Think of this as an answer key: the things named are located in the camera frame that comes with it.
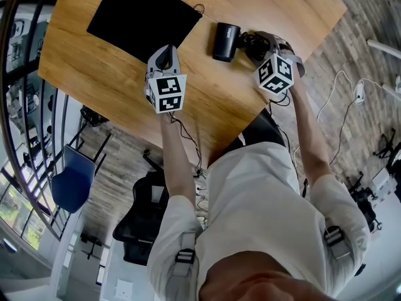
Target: floor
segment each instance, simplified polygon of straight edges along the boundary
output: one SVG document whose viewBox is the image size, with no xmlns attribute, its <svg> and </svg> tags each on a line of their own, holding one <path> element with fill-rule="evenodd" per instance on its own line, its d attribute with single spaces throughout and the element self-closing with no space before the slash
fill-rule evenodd
<svg viewBox="0 0 401 301">
<path fill-rule="evenodd" d="M 344 70 L 353 84 L 365 77 L 393 85 L 401 72 L 401 60 L 373 50 L 366 44 L 367 39 L 401 49 L 401 0 L 343 0 L 348 11 L 335 26 L 325 42 L 305 63 L 307 74 L 304 81 L 313 110 L 318 113 L 326 102 L 336 73 Z M 331 167 L 346 182 L 346 177 L 356 178 L 359 171 L 365 173 L 362 184 L 367 186 L 372 178 L 384 167 L 372 152 L 379 147 L 382 133 L 390 128 L 397 129 L 396 139 L 401 140 L 401 104 L 384 90 L 365 82 L 365 102 L 350 106 L 341 136 L 341 150 Z M 339 146 L 340 128 L 347 106 L 352 102 L 351 86 L 342 74 L 337 79 L 336 91 L 320 115 L 320 126 L 326 137 L 330 158 Z M 289 107 L 272 105 L 277 123 L 287 133 L 291 152 L 298 146 L 296 122 L 292 104 Z M 97 236 L 104 244 L 110 244 L 112 231 L 132 205 L 132 186 L 151 170 L 142 159 L 144 149 L 151 150 L 151 156 L 161 162 L 162 151 L 144 141 L 120 130 L 112 123 L 83 133 L 85 144 L 82 151 L 94 155 L 107 133 L 112 137 L 105 147 L 107 157 L 95 178 L 89 202 L 85 205 L 85 231 Z M 304 174 L 299 152 L 295 155 L 299 183 Z M 207 191 L 201 191 L 207 199 Z M 198 213 L 206 215 L 207 200 L 197 197 Z"/>
</svg>

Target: black mouse pad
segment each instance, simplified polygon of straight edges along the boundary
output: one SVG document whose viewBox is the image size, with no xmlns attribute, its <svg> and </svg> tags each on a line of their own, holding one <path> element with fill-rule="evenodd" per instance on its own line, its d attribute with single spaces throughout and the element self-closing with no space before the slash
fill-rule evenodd
<svg viewBox="0 0 401 301">
<path fill-rule="evenodd" d="M 178 47 L 201 17 L 181 0 L 103 0 L 87 31 L 147 63 L 159 48 Z"/>
</svg>

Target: railing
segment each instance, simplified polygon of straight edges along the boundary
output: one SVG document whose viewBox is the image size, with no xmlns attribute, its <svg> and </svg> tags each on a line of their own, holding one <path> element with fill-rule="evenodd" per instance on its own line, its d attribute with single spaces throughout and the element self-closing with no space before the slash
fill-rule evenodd
<svg viewBox="0 0 401 301">
<path fill-rule="evenodd" d="M 47 144 L 51 143 L 51 157 L 46 154 L 45 148 L 45 136 L 43 130 L 43 111 L 44 111 L 44 93 L 45 93 L 45 85 L 46 82 L 44 80 L 41 81 L 41 86 L 39 89 L 38 101 L 39 103 L 34 108 L 39 112 L 39 126 L 36 126 L 37 138 L 40 144 L 40 153 L 42 156 L 42 160 L 36 164 L 35 157 L 36 154 L 33 153 L 31 148 L 31 138 L 30 138 L 30 128 L 29 128 L 29 115 L 30 115 L 30 106 L 32 102 L 28 103 L 28 98 L 32 98 L 32 94 L 28 89 L 28 75 L 32 74 L 39 67 L 39 55 L 36 55 L 35 59 L 30 59 L 31 48 L 33 44 L 34 34 L 36 31 L 37 23 L 39 16 L 41 14 L 41 10 L 43 8 L 44 0 L 38 0 L 32 21 L 29 27 L 29 32 L 26 35 L 26 43 L 24 48 L 24 56 L 22 65 L 7 72 L 7 57 L 8 57 L 8 49 L 9 49 L 9 40 L 11 37 L 11 29 L 13 27 L 14 18 L 16 15 L 16 11 L 19 5 L 19 0 L 6 0 L 6 4 L 3 11 L 3 16 L 0 24 L 0 124 L 3 132 L 3 144 L 6 150 L 6 154 L 8 156 L 9 163 L 13 169 L 14 175 L 10 175 L 10 173 L 4 168 L 1 170 L 1 174 L 8 180 L 9 186 L 13 186 L 17 191 L 19 191 L 26 199 L 28 199 L 29 203 L 32 206 L 32 210 L 27 218 L 27 221 L 24 225 L 24 228 L 21 232 L 21 236 L 24 233 L 25 227 L 32 215 L 35 212 L 40 220 L 44 223 L 44 225 L 48 228 L 50 233 L 60 240 L 61 235 L 63 234 L 63 230 L 65 228 L 65 224 L 68 221 L 69 214 L 60 209 L 58 206 L 55 210 L 51 208 L 46 195 L 44 194 L 44 188 L 46 186 L 51 186 L 51 178 L 57 174 L 57 162 L 61 159 L 61 169 L 64 168 L 63 162 L 63 152 L 62 148 L 64 147 L 64 138 L 65 138 L 65 121 L 66 121 L 66 111 L 68 106 L 68 96 L 65 96 L 64 106 L 63 106 L 63 116 L 61 123 L 61 150 L 56 154 L 56 146 L 55 146 L 55 116 L 56 116 L 56 104 L 57 104 L 57 96 L 58 90 L 55 88 L 53 94 L 53 106 L 51 111 L 51 126 L 52 133 L 51 136 L 48 137 Z M 13 135 L 10 127 L 10 116 L 9 109 L 7 103 L 8 93 L 11 92 L 9 86 L 13 85 L 15 82 L 22 81 L 22 87 L 19 90 L 20 98 L 19 103 L 21 104 L 21 118 L 22 118 L 22 131 L 24 133 L 24 141 L 28 150 L 28 159 L 32 169 L 32 174 L 29 177 L 25 177 L 23 174 L 24 164 L 21 164 L 16 148 L 14 146 Z M 78 146 L 79 136 L 81 131 L 86 127 L 86 124 L 82 124 L 80 120 L 79 123 L 79 131 L 76 133 L 74 138 L 70 141 L 69 145 L 73 145 L 75 142 L 75 147 L 79 148 L 82 146 L 82 143 Z M 43 198 L 44 204 L 41 204 L 39 200 Z"/>
</svg>

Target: black cable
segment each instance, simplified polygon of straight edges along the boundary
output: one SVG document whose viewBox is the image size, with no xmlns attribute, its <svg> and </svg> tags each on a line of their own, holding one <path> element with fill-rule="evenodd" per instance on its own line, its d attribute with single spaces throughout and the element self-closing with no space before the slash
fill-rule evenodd
<svg viewBox="0 0 401 301">
<path fill-rule="evenodd" d="M 201 6 L 201 7 L 202 7 L 202 12 L 200 12 L 199 10 L 196 10 L 196 7 L 197 7 L 197 6 Z M 197 12 L 199 12 L 201 15 L 203 15 L 203 14 L 205 13 L 205 6 L 204 6 L 203 4 L 201 4 L 201 3 L 196 4 L 196 5 L 194 6 L 194 9 L 195 9 Z"/>
<path fill-rule="evenodd" d="M 203 201 L 206 200 L 206 197 L 205 197 L 204 195 L 197 195 L 197 196 L 202 196 L 202 200 L 199 201 L 198 203 L 196 203 L 196 206 L 197 206 L 199 209 L 201 209 L 201 210 L 205 211 L 206 213 L 208 213 L 208 211 L 206 211 L 204 208 L 201 208 L 201 207 L 199 206 L 199 204 L 200 204 L 201 202 L 203 202 Z"/>
<path fill-rule="evenodd" d="M 303 190 L 302 190 L 302 197 L 305 198 L 306 196 L 306 190 L 308 188 L 308 179 L 305 178 L 305 180 L 303 181 Z"/>
<path fill-rule="evenodd" d="M 288 98 L 288 104 L 286 104 L 286 105 L 280 105 L 280 103 L 283 102 L 286 98 Z M 285 96 L 284 96 L 283 99 L 281 99 L 281 100 L 278 101 L 278 102 L 275 102 L 275 101 L 273 101 L 273 100 L 271 100 L 271 101 L 269 102 L 270 116 L 272 116 L 271 103 L 275 103 L 276 105 L 279 105 L 279 106 L 282 106 L 282 107 L 287 107 L 287 106 L 291 103 L 291 99 L 288 97 L 288 89 L 286 90 L 286 94 L 285 94 Z M 276 125 L 277 125 L 277 127 L 279 128 L 279 130 L 280 130 L 280 131 L 286 136 L 286 138 L 287 138 L 289 156 L 290 156 L 291 162 L 293 163 L 294 168 L 295 168 L 296 178 L 299 179 L 298 170 L 296 169 L 295 163 L 294 163 L 294 161 L 293 161 L 293 157 L 292 157 L 292 155 L 291 155 L 291 144 L 289 143 L 289 138 L 288 138 L 288 136 L 287 136 L 287 133 L 286 133 L 285 131 L 283 131 L 283 130 L 281 129 L 281 127 L 280 127 L 277 123 L 276 123 Z"/>
<path fill-rule="evenodd" d="M 262 61 L 266 52 L 270 49 L 270 42 L 259 34 L 242 33 L 236 41 L 237 48 L 246 48 L 247 54 L 252 55 L 257 61 Z"/>
<path fill-rule="evenodd" d="M 290 156 L 291 162 L 293 163 L 294 168 L 295 168 L 296 178 L 299 179 L 298 170 L 296 169 L 295 163 L 294 163 L 293 158 L 292 158 L 292 156 L 291 156 L 291 144 L 289 143 L 289 138 L 288 138 L 288 136 L 287 136 L 287 133 L 286 133 L 285 131 L 283 131 L 279 125 L 277 125 L 277 126 L 278 126 L 278 128 L 281 130 L 281 132 L 282 132 L 282 133 L 286 136 L 286 138 L 287 138 L 289 156 Z"/>
<path fill-rule="evenodd" d="M 196 154 L 197 154 L 198 159 L 199 159 L 198 164 L 195 166 L 195 172 L 196 172 L 196 174 L 197 174 L 198 176 L 202 176 L 203 178 L 206 178 L 206 177 L 205 177 L 205 174 L 202 172 L 202 155 L 201 155 L 201 152 L 199 151 L 198 144 L 197 144 L 196 141 L 192 138 L 192 136 L 188 133 L 186 127 L 185 127 L 184 124 L 181 122 L 181 120 L 175 118 L 175 117 L 174 117 L 174 114 L 171 113 L 171 112 L 169 112 L 169 115 L 170 115 L 170 117 L 171 117 L 171 123 L 177 122 L 177 123 L 180 124 L 180 135 L 181 135 L 181 137 L 182 137 L 182 138 L 185 138 L 185 139 L 189 139 L 192 143 L 194 143 L 194 145 L 195 145 L 195 150 L 196 150 Z M 185 135 L 182 134 L 182 130 L 185 131 L 185 133 L 187 134 L 187 136 L 185 136 Z"/>
<path fill-rule="evenodd" d="M 280 103 L 282 103 L 283 101 L 285 101 L 287 98 L 288 98 L 288 100 L 289 100 L 289 97 L 288 97 L 288 89 L 286 90 L 286 93 L 285 93 L 283 99 L 279 100 L 278 102 L 276 102 L 276 101 L 274 101 L 274 100 L 270 100 L 270 102 L 275 103 L 276 105 L 279 105 Z"/>
<path fill-rule="evenodd" d="M 342 135 L 342 133 L 343 133 L 343 128 L 344 128 L 344 125 L 345 125 L 346 116 L 348 115 L 348 111 L 349 111 L 351 105 L 352 105 L 352 104 L 355 102 L 355 100 L 357 100 L 357 99 L 358 99 L 358 97 L 357 97 L 356 99 L 354 99 L 354 100 L 348 105 L 348 107 L 346 108 L 346 112 L 345 112 L 345 116 L 344 116 L 343 125 L 341 126 L 341 129 L 340 129 L 340 137 L 339 137 L 339 141 L 338 141 L 338 150 L 337 150 L 337 153 L 334 155 L 334 158 L 331 160 L 331 162 L 330 162 L 329 165 L 331 165 L 331 164 L 334 162 L 334 160 L 337 158 L 338 153 L 340 152 L 340 149 L 341 149 L 341 135 Z"/>
</svg>

